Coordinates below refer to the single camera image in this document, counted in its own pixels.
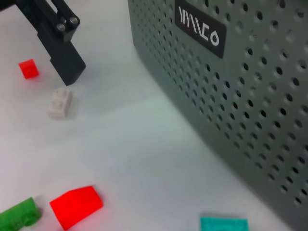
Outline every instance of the white floor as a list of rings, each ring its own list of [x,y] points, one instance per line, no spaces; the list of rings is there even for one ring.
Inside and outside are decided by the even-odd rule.
[[[67,0],[82,24],[73,44],[87,69],[69,88],[67,121],[47,116],[64,84],[16,7],[0,13],[0,211],[95,185],[102,210],[72,231],[198,231],[202,212],[240,214],[251,231],[290,231],[204,144],[149,75],[133,47],[127,0]],[[33,58],[41,76],[24,80]]]

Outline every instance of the logo plate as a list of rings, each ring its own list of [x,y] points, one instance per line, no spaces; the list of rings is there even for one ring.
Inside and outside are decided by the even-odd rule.
[[[227,34],[223,23],[186,0],[175,0],[175,24],[209,51],[223,58]]]

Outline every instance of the bolt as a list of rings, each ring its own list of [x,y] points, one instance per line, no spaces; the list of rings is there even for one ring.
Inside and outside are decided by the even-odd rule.
[[[62,23],[59,23],[59,24],[57,25],[57,29],[58,29],[59,31],[65,31],[65,26],[64,26]]]
[[[76,17],[70,17],[69,18],[69,21],[72,23],[72,24],[78,24],[78,19]]]

